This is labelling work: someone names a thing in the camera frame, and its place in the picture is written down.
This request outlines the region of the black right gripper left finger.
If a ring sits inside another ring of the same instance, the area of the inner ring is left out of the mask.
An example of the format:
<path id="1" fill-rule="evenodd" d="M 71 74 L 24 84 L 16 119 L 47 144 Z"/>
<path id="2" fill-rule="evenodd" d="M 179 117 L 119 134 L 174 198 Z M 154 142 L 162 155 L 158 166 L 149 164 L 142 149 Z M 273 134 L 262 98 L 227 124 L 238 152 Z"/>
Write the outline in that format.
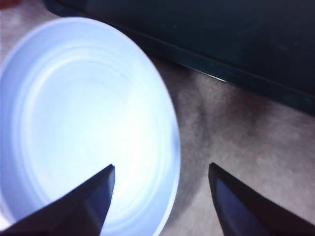
<path id="1" fill-rule="evenodd" d="M 98 236 L 111 205 L 115 167 L 110 164 L 78 187 L 1 231 L 2 236 Z"/>

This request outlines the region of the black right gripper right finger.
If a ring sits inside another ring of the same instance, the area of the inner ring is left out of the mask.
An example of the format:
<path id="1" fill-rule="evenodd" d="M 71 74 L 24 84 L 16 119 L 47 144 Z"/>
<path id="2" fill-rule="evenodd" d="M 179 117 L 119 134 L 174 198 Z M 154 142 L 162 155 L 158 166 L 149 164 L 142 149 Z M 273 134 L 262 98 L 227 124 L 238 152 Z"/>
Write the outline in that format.
<path id="1" fill-rule="evenodd" d="M 314 224 L 265 198 L 212 162 L 211 195 L 225 236 L 313 236 Z"/>

